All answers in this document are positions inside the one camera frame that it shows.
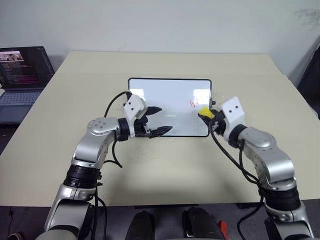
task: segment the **yellow object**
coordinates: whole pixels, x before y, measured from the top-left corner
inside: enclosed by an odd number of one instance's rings
[[[210,119],[213,119],[214,118],[214,114],[209,110],[209,108],[207,106],[204,106],[203,108],[201,108],[199,110],[199,114],[202,115],[202,116],[206,116]]]

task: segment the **white wall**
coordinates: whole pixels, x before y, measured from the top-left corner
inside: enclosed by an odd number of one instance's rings
[[[268,53],[296,84],[319,41],[319,0],[1,0],[0,47]]]

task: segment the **beige table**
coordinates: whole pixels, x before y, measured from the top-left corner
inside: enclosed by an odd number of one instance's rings
[[[292,158],[301,198],[320,197],[319,120],[268,55],[75,51],[0,156],[0,205],[50,206],[87,123],[103,116],[130,77],[209,78],[218,104],[238,96],[247,125],[273,134]],[[115,102],[109,116],[123,117],[124,101]],[[99,195],[108,205],[259,199],[256,187],[210,137],[135,138],[115,151],[123,169],[106,164],[101,170]],[[245,166],[254,172],[247,159]]]

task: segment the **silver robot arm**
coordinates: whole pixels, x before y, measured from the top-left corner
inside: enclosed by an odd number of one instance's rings
[[[245,113],[237,97],[224,102],[212,117],[199,116],[212,131],[222,135],[234,148],[242,148],[256,170],[259,194],[265,198],[265,209],[281,239],[289,236],[313,238],[306,208],[299,199],[294,165],[277,147],[269,133],[245,126]]]
[[[147,107],[143,99],[131,93],[127,97],[125,118],[99,117],[88,124],[47,216],[45,232],[37,240],[72,240],[79,237],[91,207],[89,201],[93,199],[99,185],[98,180],[102,177],[100,169],[112,142],[126,141],[135,136],[154,138],[172,128],[162,126],[155,130],[149,129],[147,115],[155,114],[161,108]],[[122,168],[119,162],[114,163]]]

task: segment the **small whiteboard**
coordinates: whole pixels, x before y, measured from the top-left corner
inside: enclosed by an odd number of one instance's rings
[[[206,137],[208,127],[198,117],[199,109],[211,107],[212,82],[209,79],[130,78],[128,88],[147,106],[162,111],[147,116],[148,127],[173,126],[167,137]]]

